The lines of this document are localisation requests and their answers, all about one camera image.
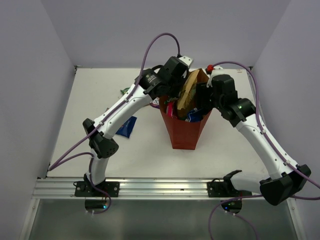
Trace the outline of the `brown kraft snack bag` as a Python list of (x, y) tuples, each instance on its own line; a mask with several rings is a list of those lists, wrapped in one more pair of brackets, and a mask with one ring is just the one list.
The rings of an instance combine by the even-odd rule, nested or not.
[(180, 97), (176, 101), (177, 116), (181, 120), (185, 120), (187, 118), (187, 114), (195, 108), (195, 95), (199, 72), (200, 69), (196, 69), (189, 74), (184, 86), (182, 87)]

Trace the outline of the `large blue chip bag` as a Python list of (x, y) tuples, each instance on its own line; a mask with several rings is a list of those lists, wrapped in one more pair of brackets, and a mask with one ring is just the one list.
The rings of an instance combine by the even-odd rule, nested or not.
[(196, 123), (203, 120), (208, 111), (204, 108), (193, 108), (186, 116), (185, 121), (189, 123)]

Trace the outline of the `pink snack bag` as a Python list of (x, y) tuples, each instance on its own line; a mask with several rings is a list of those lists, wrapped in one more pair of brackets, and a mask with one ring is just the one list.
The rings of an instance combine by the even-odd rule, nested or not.
[(166, 105), (165, 113), (167, 116), (169, 116), (172, 119), (178, 119), (178, 114), (177, 114), (177, 108), (176, 108), (176, 102), (175, 101), (170, 101)]

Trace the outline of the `red paper bag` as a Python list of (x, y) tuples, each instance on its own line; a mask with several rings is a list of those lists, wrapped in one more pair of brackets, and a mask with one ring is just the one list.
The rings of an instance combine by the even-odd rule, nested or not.
[[(201, 68), (197, 76), (198, 83), (206, 83), (209, 79), (208, 75)], [(208, 112), (204, 118), (199, 122), (187, 122), (185, 119), (173, 119), (166, 115), (166, 106), (164, 104), (165, 96), (159, 98), (159, 109), (166, 126), (171, 146), (173, 149), (179, 150), (195, 150), (204, 126), (211, 114)], [(196, 107), (196, 96), (194, 98), (195, 108)]]

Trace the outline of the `small blue snack bag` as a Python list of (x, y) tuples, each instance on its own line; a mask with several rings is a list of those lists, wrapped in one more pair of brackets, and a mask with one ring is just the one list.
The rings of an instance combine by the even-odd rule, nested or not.
[(116, 132), (116, 135), (123, 136), (127, 139), (130, 138), (130, 135), (133, 131), (133, 128), (136, 124), (137, 117), (131, 116)]

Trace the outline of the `green Fox's candy bag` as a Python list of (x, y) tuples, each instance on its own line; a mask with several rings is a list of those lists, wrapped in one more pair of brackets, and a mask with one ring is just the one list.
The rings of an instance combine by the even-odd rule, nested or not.
[(172, 102), (175, 102), (177, 101), (179, 98), (178, 97), (174, 97), (174, 96), (165, 96), (164, 98), (164, 104), (168, 104), (168, 103), (172, 103)]

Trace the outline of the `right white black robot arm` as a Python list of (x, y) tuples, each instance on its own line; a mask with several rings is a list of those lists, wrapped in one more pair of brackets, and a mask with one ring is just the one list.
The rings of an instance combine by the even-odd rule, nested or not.
[(267, 177), (234, 170), (208, 183), (209, 196), (238, 196), (251, 192), (261, 194), (271, 205), (277, 206), (302, 190), (310, 168), (293, 160), (279, 145), (256, 113), (247, 98), (239, 98), (234, 79), (228, 74), (212, 76), (196, 86), (197, 100), (205, 110), (217, 109), (250, 143), (268, 172)]

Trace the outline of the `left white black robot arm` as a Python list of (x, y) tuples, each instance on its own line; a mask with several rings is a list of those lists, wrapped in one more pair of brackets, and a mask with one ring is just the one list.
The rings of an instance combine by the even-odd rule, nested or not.
[(89, 136), (93, 160), (86, 174), (89, 182), (86, 190), (92, 196), (103, 193), (109, 158), (119, 145), (113, 139), (119, 128), (139, 109), (154, 99), (172, 95), (176, 97), (187, 80), (193, 59), (188, 56), (170, 57), (163, 65), (142, 71), (129, 91), (112, 107), (94, 120), (87, 118), (82, 125)]

